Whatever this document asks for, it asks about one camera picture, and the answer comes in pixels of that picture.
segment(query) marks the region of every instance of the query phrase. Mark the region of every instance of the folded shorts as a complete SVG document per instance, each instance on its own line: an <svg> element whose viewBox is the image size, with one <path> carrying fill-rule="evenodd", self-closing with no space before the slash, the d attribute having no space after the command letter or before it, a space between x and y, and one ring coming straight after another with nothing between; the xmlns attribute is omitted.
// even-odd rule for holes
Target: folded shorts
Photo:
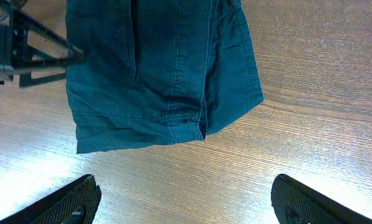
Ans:
<svg viewBox="0 0 372 224"><path fill-rule="evenodd" d="M204 140L263 101L240 0L68 0L77 153Z"/></svg>

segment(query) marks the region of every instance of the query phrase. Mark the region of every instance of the wooden surface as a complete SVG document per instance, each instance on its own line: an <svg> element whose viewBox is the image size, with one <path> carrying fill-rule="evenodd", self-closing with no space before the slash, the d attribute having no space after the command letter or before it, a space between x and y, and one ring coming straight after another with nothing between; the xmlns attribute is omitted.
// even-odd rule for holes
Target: wooden surface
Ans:
<svg viewBox="0 0 372 224"><path fill-rule="evenodd" d="M277 223L286 173L372 218L372 0L243 2L266 100L206 142L75 154L65 82L0 86L0 219L80 177L95 223ZM65 36L65 1L26 11Z"/></svg>

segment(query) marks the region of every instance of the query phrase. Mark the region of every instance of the pocket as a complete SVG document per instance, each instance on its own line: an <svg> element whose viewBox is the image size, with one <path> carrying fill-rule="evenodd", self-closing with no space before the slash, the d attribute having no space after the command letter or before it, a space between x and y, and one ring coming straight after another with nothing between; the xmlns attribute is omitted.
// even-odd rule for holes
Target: pocket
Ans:
<svg viewBox="0 0 372 224"><path fill-rule="evenodd" d="M90 69L116 83L135 84L131 0L69 0L66 23L67 39L85 51Z"/></svg>

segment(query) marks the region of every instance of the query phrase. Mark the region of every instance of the dark teal shorts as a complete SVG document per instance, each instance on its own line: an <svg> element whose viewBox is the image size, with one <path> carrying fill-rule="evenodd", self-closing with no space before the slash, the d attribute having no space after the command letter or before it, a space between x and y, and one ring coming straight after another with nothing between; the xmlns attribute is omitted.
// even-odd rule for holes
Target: dark teal shorts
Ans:
<svg viewBox="0 0 372 224"><path fill-rule="evenodd" d="M240 0L68 0L77 153L204 140L263 100Z"/></svg>

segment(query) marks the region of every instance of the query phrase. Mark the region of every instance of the black object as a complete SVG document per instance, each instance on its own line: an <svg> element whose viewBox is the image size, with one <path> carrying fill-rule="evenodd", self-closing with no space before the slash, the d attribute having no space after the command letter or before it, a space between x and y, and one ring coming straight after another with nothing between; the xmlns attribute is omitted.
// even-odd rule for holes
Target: black object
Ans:
<svg viewBox="0 0 372 224"><path fill-rule="evenodd" d="M87 174L0 224L90 224L101 199L93 175Z"/></svg>
<svg viewBox="0 0 372 224"><path fill-rule="evenodd" d="M64 79L65 74L32 79L31 72L65 68L84 62L85 54L82 50L33 20L18 7L17 4L11 4L11 1L0 0L0 8L9 15L9 26L0 25L0 84L5 81L12 81L14 75L20 76L19 87L57 81ZM29 46L27 44L29 31L34 31L36 34L66 48L69 56L54 58ZM35 56L41 58L41 60L33 60Z"/></svg>
<svg viewBox="0 0 372 224"><path fill-rule="evenodd" d="M280 224L372 224L372 220L285 174L272 186L272 206Z"/></svg>

